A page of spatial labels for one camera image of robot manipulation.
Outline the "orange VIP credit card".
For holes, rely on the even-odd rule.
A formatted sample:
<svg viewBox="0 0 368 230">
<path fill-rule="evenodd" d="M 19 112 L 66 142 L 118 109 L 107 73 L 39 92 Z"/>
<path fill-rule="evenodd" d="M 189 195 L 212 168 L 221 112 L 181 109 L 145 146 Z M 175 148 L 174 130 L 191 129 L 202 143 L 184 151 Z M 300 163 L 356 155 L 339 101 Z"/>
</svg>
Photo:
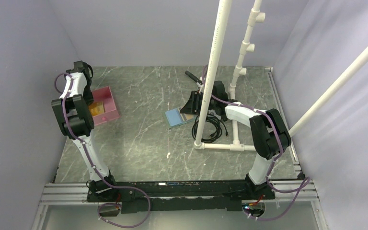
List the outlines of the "orange VIP credit card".
<svg viewBox="0 0 368 230">
<path fill-rule="evenodd" d="M 194 115 L 183 114 L 183 120 L 184 121 L 191 121 L 193 119 L 195 119 L 195 116 Z"/>
</svg>

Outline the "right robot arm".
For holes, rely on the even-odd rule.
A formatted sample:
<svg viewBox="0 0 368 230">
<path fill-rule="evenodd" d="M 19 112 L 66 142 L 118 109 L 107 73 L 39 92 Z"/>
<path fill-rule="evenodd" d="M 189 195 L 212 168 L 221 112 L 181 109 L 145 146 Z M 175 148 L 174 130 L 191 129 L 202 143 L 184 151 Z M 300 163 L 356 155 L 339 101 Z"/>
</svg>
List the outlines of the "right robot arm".
<svg viewBox="0 0 368 230">
<path fill-rule="evenodd" d="M 221 135 L 221 125 L 227 120 L 250 128 L 253 151 L 256 151 L 252 168 L 246 174 L 245 193 L 251 199 L 258 198 L 269 186 L 269 177 L 276 160 L 291 144 L 290 134 L 277 109 L 257 110 L 228 98 L 221 81 L 215 81 L 209 102 L 206 121 L 215 124 L 217 131 L 210 138 L 201 139 L 201 145 L 212 144 Z"/>
</svg>

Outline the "green card holder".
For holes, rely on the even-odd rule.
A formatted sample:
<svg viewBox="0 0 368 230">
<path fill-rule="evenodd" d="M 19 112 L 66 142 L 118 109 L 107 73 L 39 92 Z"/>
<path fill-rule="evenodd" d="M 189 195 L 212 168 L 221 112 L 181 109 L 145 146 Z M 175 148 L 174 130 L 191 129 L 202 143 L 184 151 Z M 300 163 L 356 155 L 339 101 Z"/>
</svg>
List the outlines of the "green card holder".
<svg viewBox="0 0 368 230">
<path fill-rule="evenodd" d="M 191 121 L 184 121 L 183 114 L 179 113 L 180 109 L 181 107 L 177 107 L 164 113 L 169 127 L 180 126 L 182 124 L 195 120 L 193 119 Z"/>
</svg>

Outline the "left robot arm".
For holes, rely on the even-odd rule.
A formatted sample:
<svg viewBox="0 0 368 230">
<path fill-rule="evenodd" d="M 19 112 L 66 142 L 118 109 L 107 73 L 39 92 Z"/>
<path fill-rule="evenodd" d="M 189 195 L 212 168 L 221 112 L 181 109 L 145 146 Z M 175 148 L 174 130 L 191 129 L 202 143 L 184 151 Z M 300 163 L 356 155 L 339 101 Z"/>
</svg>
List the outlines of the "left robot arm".
<svg viewBox="0 0 368 230">
<path fill-rule="evenodd" d="M 90 194 L 99 193 L 104 200 L 113 201 L 119 189 L 113 184 L 114 178 L 93 138 L 95 124 L 89 110 L 89 105 L 94 101 L 91 91 L 93 69 L 80 60 L 59 76 L 64 77 L 66 84 L 60 97 L 51 102 L 51 107 L 60 131 L 77 146 L 87 165 Z"/>
</svg>

